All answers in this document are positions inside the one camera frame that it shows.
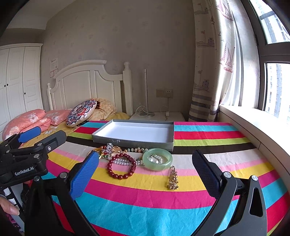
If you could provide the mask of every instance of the wall socket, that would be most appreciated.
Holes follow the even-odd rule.
[[[173,89],[156,89],[157,98],[173,98]]]

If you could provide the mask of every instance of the blue gripper pad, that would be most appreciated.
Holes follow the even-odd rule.
[[[41,129],[40,127],[36,126],[30,130],[25,131],[24,133],[21,133],[18,138],[18,142],[26,143],[27,141],[37,137],[40,134],[41,134]]]
[[[98,165],[99,154],[92,151],[83,161],[83,165],[70,182],[70,196],[73,200],[83,194]]]
[[[192,164],[209,195],[218,199],[220,197],[221,179],[216,173],[222,173],[221,170],[215,163],[209,162],[200,150],[195,150],[192,153]]]

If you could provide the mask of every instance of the sailboat print curtain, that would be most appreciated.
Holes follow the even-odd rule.
[[[239,102],[237,30],[227,0],[193,0],[193,9],[196,55],[189,121],[215,121],[220,103]]]

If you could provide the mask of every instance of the ceiling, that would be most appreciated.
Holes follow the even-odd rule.
[[[47,21],[75,0],[30,0],[17,12],[7,28],[45,30]]]

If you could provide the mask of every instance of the window pane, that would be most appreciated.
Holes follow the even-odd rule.
[[[266,111],[286,123],[290,123],[290,93],[287,92],[290,88],[289,72],[290,64],[267,63],[267,77],[272,78],[272,81],[268,79]]]
[[[290,42],[287,30],[273,10],[263,0],[250,0],[250,2],[260,19],[267,43]]]

